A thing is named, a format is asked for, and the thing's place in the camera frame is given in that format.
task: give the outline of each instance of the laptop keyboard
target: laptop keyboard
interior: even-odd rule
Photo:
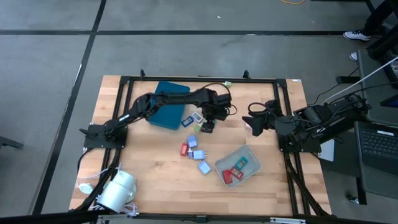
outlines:
[[[398,138],[362,129],[361,140],[362,153],[398,159]]]

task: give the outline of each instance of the black pants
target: black pants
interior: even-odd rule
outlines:
[[[362,30],[364,35],[375,34],[377,28],[393,13],[389,0],[384,0],[367,19]],[[368,47],[369,56],[377,59],[398,43],[398,25],[393,27],[386,35]]]
[[[367,36],[375,34],[377,28],[381,26],[383,21],[387,19],[391,13],[392,8],[389,0],[384,0],[384,2],[382,2],[369,16],[365,23],[365,27],[362,29],[362,33]]]

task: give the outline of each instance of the person's leg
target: person's leg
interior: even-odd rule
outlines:
[[[391,48],[398,43],[398,25],[394,26],[386,35],[383,35],[379,40],[375,41],[366,50],[369,56],[377,60],[379,57],[386,54]]]
[[[365,26],[362,29],[364,35],[370,36],[375,33],[377,28],[381,26],[383,21],[387,19],[392,13],[392,8],[389,0],[384,0],[366,20]]]
[[[343,36],[349,40],[368,41],[382,22],[392,13],[389,0],[384,0],[368,17],[361,30],[347,31]]]

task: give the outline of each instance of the plastic bin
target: plastic bin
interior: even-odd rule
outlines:
[[[248,163],[241,169],[243,172],[243,177],[241,180],[232,175],[232,183],[226,184],[223,177],[223,171],[228,169],[230,170],[235,164],[240,160],[240,158],[245,157],[248,160]],[[216,171],[221,178],[221,181],[227,187],[235,187],[257,171],[261,169],[261,164],[259,159],[254,155],[253,151],[249,146],[243,145],[238,150],[234,151],[227,157],[216,161]]]

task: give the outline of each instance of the white shoe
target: white shoe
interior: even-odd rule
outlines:
[[[357,62],[357,61],[358,61],[358,56],[356,55],[356,52],[351,53],[351,54],[349,55],[349,59],[351,59],[351,60],[354,61],[354,62]]]
[[[349,40],[360,40],[360,41],[369,41],[371,36],[363,35],[360,30],[355,31],[347,31],[343,34],[343,36]]]

